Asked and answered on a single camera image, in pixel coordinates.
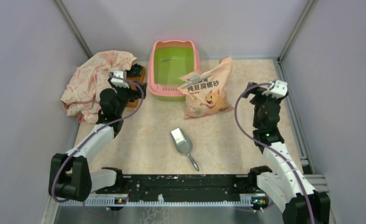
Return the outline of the white bag sealing clip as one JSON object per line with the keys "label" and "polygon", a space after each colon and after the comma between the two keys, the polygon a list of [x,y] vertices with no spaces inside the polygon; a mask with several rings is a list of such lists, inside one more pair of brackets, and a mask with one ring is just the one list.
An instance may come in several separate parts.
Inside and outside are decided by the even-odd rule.
{"label": "white bag sealing clip", "polygon": [[208,79],[209,77],[211,77],[211,74],[208,74],[208,75],[194,74],[191,77],[189,77],[188,80],[184,84],[180,85],[180,87],[188,88],[189,86],[200,83],[200,82]]}

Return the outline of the metal litter scoop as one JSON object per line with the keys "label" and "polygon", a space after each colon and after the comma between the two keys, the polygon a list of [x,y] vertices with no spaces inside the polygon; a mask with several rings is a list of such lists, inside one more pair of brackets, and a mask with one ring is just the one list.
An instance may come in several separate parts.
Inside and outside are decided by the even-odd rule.
{"label": "metal litter scoop", "polygon": [[175,149],[180,154],[184,154],[188,157],[194,169],[199,172],[200,168],[193,156],[191,155],[191,151],[193,149],[193,143],[189,136],[184,132],[181,128],[176,128],[170,132],[171,138],[173,140],[173,144]]}

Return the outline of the pink cat litter bag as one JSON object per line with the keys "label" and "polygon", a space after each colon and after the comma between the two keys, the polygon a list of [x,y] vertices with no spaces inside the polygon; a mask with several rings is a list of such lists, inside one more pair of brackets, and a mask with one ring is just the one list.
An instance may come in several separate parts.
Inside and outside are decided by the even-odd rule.
{"label": "pink cat litter bag", "polygon": [[227,83],[232,73],[232,66],[232,58],[225,57],[220,59],[218,66],[211,70],[205,72],[196,70],[179,78],[184,84],[194,74],[211,74],[208,79],[188,88],[178,87],[178,90],[185,96],[184,119],[229,112],[234,108],[227,101]]}

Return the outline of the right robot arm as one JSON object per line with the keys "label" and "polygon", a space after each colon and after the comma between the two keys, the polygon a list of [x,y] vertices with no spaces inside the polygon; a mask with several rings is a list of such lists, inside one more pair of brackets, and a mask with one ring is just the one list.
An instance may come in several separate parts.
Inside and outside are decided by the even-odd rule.
{"label": "right robot arm", "polygon": [[280,103],[288,95],[287,83],[275,80],[266,84],[249,82],[243,94],[254,97],[253,136],[261,154],[274,166],[250,170],[248,187],[253,192],[268,194],[282,213],[285,224],[327,224],[331,201],[319,192],[293,161],[279,129]]}

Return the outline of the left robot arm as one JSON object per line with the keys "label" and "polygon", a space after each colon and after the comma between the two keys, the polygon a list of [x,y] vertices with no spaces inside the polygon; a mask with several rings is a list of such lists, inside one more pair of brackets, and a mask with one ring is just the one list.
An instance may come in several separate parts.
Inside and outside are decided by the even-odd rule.
{"label": "left robot arm", "polygon": [[137,108],[123,116],[131,100],[143,101],[147,83],[139,83],[124,78],[108,79],[111,88],[101,91],[98,120],[84,140],[64,154],[57,153],[51,159],[49,195],[58,203],[68,200],[84,202],[90,193],[108,188],[120,193],[125,187],[121,171],[116,168],[102,168],[91,172],[89,164],[102,149],[121,131],[124,120],[132,117]]}

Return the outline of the pink and green litter box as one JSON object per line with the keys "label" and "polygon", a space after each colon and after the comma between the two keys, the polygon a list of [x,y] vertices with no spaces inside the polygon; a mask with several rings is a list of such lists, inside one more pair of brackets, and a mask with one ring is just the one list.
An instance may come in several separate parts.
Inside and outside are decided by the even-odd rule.
{"label": "pink and green litter box", "polygon": [[148,89],[156,99],[185,100],[180,77],[201,69],[199,52],[191,40],[158,40],[148,63]]}

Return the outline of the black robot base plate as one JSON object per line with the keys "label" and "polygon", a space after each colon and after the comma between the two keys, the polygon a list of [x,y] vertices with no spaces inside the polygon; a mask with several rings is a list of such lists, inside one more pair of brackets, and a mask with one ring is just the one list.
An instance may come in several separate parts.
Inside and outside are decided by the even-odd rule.
{"label": "black robot base plate", "polygon": [[267,206],[270,199],[248,175],[118,175],[97,194],[126,194],[132,203],[182,203]]}

